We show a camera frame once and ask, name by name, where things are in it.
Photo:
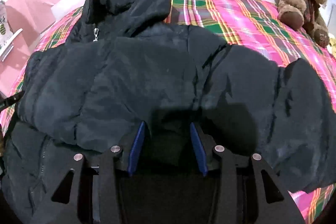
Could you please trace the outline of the black puffer jacket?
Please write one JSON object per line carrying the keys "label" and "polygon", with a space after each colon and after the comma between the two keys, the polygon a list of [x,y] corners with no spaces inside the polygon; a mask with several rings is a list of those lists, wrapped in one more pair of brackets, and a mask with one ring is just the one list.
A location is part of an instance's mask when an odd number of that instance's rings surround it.
{"label": "black puffer jacket", "polygon": [[31,55],[14,115],[19,129],[61,145],[45,195],[75,154],[94,162],[141,122],[145,142],[127,177],[158,176],[159,193],[171,177],[203,177],[192,123],[236,155],[260,154],[275,173],[272,162],[301,144],[281,137],[268,146],[277,68],[205,28],[165,23],[170,9],[171,0],[86,0],[66,42]]}

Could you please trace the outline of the white patterned storage box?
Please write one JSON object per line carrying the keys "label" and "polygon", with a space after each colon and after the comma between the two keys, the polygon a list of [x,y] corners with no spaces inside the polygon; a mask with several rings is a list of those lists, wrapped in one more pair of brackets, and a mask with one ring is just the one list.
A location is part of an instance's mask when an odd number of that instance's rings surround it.
{"label": "white patterned storage box", "polygon": [[4,62],[9,53],[14,48],[14,39],[23,31],[22,28],[16,32],[12,32],[9,24],[6,5],[3,0],[0,2],[0,26],[1,26],[1,44],[0,44],[0,56],[1,62]]}

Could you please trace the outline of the pink plaid bed cover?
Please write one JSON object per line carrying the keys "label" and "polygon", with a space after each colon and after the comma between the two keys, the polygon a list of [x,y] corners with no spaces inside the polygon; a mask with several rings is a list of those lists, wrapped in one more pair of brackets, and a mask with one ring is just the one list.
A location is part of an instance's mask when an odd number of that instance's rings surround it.
{"label": "pink plaid bed cover", "polygon": [[[304,31],[292,31],[276,19],[276,7],[262,0],[173,0],[167,21],[203,26],[236,49],[265,56],[278,70],[279,91],[270,121],[268,146],[289,137],[301,144],[272,162],[306,223],[335,223],[335,61]],[[2,179],[1,223],[29,223],[44,197],[46,168],[61,145],[18,127],[13,109],[2,120],[8,126],[5,162],[15,179]],[[128,223],[172,223],[169,211],[183,215],[181,223],[204,223],[214,211],[218,175],[208,178],[145,180],[141,173],[120,176],[122,192],[131,204]]]}

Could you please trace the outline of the yellow cloth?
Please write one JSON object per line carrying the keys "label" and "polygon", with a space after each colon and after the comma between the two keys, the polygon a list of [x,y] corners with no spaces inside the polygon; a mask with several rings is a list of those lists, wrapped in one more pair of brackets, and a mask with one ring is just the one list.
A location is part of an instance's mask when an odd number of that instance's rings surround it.
{"label": "yellow cloth", "polygon": [[327,51],[336,59],[336,38],[329,38],[329,45]]}

